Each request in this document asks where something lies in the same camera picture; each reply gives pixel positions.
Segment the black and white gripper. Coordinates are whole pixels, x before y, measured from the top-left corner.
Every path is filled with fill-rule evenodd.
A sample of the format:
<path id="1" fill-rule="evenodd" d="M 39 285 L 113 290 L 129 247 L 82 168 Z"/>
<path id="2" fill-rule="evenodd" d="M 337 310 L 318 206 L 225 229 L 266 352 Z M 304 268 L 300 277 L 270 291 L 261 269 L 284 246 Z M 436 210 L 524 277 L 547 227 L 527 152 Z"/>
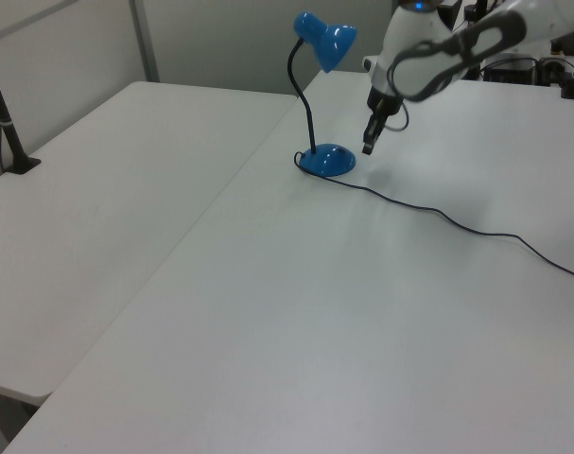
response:
<path id="1" fill-rule="evenodd" d="M 402 106 L 402 98 L 392 89 L 389 81 L 389 69 L 378 62 L 377 56 L 363 58 L 363 68 L 371 80 L 371 90 L 367 98 L 367 106 L 373 113 L 363 132 L 363 149 L 366 155 L 374 151 L 375 142 L 385 129 L 390 114 L 398 114 Z"/>

